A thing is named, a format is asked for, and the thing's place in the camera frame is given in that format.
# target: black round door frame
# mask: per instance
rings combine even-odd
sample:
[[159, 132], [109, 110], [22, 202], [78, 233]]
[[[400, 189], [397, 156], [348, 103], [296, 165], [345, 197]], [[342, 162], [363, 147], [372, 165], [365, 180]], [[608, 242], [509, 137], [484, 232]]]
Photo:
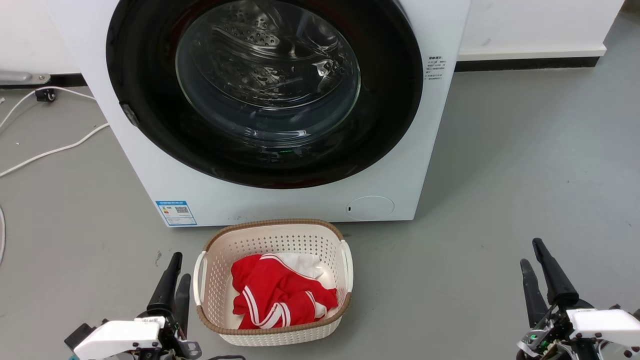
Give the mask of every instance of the black round door frame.
[[[274, 155], [279, 160], [284, 156], [212, 131], [180, 91], [173, 58], [182, 32], [208, 9], [229, 0], [119, 2], [109, 26], [107, 65], [116, 96], [140, 131], [193, 169], [261, 188], [336, 182], [391, 151], [411, 126], [422, 96], [420, 49], [402, 10], [393, 0], [279, 1], [333, 24], [360, 63], [362, 89], [354, 110], [324, 142], [298, 151], [312, 159], [310, 165], [283, 161], [272, 166]], [[295, 165], [298, 155], [289, 156]]]

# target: gray floor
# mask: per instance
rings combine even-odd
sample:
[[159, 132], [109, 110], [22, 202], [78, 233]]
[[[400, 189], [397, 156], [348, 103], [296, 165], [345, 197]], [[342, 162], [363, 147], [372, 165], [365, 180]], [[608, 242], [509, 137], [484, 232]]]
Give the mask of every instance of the gray floor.
[[[192, 311], [204, 359], [512, 358], [527, 329], [518, 261], [536, 236], [586, 300], [640, 307], [640, 23], [619, 17], [605, 44], [595, 69], [455, 75], [416, 219], [339, 224], [357, 273], [334, 335], [237, 348]], [[0, 92], [0, 117], [22, 94]], [[105, 121], [73, 95], [29, 104], [0, 169]], [[140, 313], [172, 252], [190, 272], [216, 231], [167, 229], [110, 129], [0, 179], [0, 204], [3, 359], [67, 358], [80, 323]]]

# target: white wall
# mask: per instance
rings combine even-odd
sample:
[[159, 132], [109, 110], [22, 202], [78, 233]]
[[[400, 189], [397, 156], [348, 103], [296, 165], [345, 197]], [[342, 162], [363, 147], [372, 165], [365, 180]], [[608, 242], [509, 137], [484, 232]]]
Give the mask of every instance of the white wall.
[[[472, 0], [460, 60], [601, 56], [622, 2]], [[79, 72], [40, 0], [0, 1], [0, 69]]]

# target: red garment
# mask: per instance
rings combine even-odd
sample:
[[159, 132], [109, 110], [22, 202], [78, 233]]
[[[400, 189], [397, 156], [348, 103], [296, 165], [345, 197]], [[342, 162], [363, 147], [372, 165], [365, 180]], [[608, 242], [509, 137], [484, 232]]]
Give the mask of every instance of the red garment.
[[239, 329], [270, 329], [314, 322], [338, 306], [336, 289], [291, 270], [274, 254], [251, 255], [231, 266]]

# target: robotic arm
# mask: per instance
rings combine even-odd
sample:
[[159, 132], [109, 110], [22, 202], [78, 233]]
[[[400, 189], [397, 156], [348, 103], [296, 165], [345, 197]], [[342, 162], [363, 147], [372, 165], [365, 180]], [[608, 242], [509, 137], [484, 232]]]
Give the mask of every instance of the robotic arm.
[[630, 314], [619, 305], [597, 310], [581, 300], [569, 278], [540, 239], [533, 239], [536, 259], [547, 282], [547, 303], [531, 264], [520, 261], [531, 330], [518, 342], [518, 360], [602, 360], [609, 343], [626, 347], [625, 357], [640, 352], [640, 309]]
[[[176, 252], [164, 271], [147, 310], [133, 321], [103, 320], [98, 328], [82, 324], [65, 343], [79, 360], [196, 360], [200, 345], [187, 340], [191, 276], [185, 274], [176, 291], [182, 254]], [[242, 356], [215, 357], [242, 359]]]

